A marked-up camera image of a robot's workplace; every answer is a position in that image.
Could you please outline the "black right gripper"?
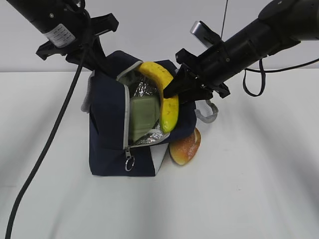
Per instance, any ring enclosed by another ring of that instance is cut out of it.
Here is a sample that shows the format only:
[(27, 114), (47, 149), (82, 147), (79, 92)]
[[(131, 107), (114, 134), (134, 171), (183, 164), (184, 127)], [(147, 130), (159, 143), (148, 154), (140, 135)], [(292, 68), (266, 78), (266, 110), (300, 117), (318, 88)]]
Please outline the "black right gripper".
[(208, 76), (204, 74), (198, 57), (184, 48), (175, 55), (176, 61), (180, 64), (173, 80), (163, 91), (164, 98), (179, 97), (179, 103), (185, 104), (200, 100), (210, 100), (213, 92), (217, 92), (222, 98), (229, 96), (229, 88), (221, 83), (211, 83)]

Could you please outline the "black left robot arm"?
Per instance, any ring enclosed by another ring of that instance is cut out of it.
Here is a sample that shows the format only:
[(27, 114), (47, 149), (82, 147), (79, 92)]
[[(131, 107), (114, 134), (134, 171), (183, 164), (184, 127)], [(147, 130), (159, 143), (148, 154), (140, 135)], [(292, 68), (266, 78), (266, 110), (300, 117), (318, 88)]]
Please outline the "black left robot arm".
[(111, 73), (100, 35), (117, 31), (119, 22), (112, 13), (91, 17), (83, 0), (10, 0), (9, 4), (48, 39), (36, 52), (42, 60), (59, 54), (69, 63)]

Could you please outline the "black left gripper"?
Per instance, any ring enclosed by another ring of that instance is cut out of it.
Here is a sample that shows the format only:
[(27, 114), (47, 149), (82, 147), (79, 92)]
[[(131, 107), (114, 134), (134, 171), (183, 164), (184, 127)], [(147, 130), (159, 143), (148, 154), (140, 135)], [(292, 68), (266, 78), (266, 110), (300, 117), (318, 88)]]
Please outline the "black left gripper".
[(98, 70), (108, 76), (114, 76), (113, 67), (103, 51), (100, 35), (116, 32), (119, 22), (113, 14), (91, 18), (88, 15), (73, 15), (66, 22), (58, 23), (44, 33), (48, 41), (39, 46), (36, 55), (46, 60), (52, 55), (62, 55), (72, 64), (80, 64), (82, 54), (87, 49), (85, 67), (91, 71)]

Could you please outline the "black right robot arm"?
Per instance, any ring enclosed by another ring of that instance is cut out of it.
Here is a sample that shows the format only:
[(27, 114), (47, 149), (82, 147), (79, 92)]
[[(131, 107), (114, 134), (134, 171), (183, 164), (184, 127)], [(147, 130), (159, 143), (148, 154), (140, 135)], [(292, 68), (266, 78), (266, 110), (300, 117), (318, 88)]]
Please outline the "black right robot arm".
[(225, 81), (261, 59), (319, 38), (317, 0), (273, 0), (249, 25), (223, 41), (204, 22), (191, 28), (207, 49), (195, 56), (185, 49), (175, 57), (180, 69), (163, 96), (179, 96), (182, 103), (209, 100), (213, 92), (230, 95)]

